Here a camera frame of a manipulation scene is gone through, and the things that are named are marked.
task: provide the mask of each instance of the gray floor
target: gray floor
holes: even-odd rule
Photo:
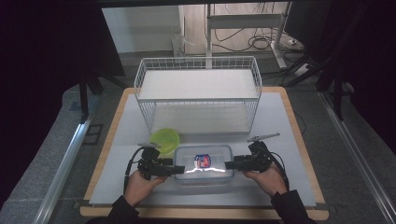
[[[281,73],[274,73],[278,70],[271,54],[255,56],[259,61],[261,72],[269,73],[263,76],[264,86],[282,82]],[[136,59],[135,55],[121,55],[121,59],[127,77],[120,77],[120,80],[132,86],[139,59]],[[287,76],[285,81],[291,78],[293,75]],[[311,77],[296,87],[287,88],[287,91],[300,128],[304,131],[303,138],[330,210],[330,218],[320,223],[386,223],[315,91],[314,84],[317,78]],[[93,118],[91,133],[100,126],[102,131],[99,136],[87,135],[84,139],[85,144],[79,150],[50,223],[84,223],[88,220],[79,214],[79,206],[83,203],[83,196],[122,95],[122,89],[118,86],[103,79],[101,82],[105,91]],[[78,102],[78,87],[64,93],[63,108],[29,169],[5,202],[0,213],[0,223],[32,223],[34,220],[78,126],[80,119]],[[343,99],[343,115],[363,156],[395,203],[396,175],[393,173],[396,168],[395,156],[359,115],[347,97]],[[169,222],[169,220],[155,220],[157,223],[166,223],[166,221]],[[142,222],[150,223],[152,220],[142,220]]]

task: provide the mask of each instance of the plastic container lid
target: plastic container lid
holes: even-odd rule
[[[233,177],[233,170],[226,170],[224,162],[232,160],[229,146],[179,147],[175,165],[185,166],[185,169],[183,175],[175,175],[175,180],[192,185],[227,182]]]
[[[153,133],[149,141],[159,144],[161,147],[157,149],[166,155],[172,153],[178,147],[180,140],[175,130],[164,128]]]

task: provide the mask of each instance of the green plastic bowl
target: green plastic bowl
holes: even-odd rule
[[[157,149],[164,155],[172,153],[179,144],[180,139],[178,138],[178,133],[173,129],[160,129],[159,131],[153,133],[149,138],[150,142],[155,142],[161,147]]]

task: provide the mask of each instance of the wire rack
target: wire rack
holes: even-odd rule
[[[135,97],[151,133],[249,133],[262,93],[254,57],[143,59]]]

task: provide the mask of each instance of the label on container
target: label on container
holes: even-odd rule
[[[196,168],[209,168],[211,165],[209,154],[196,155],[194,163]]]

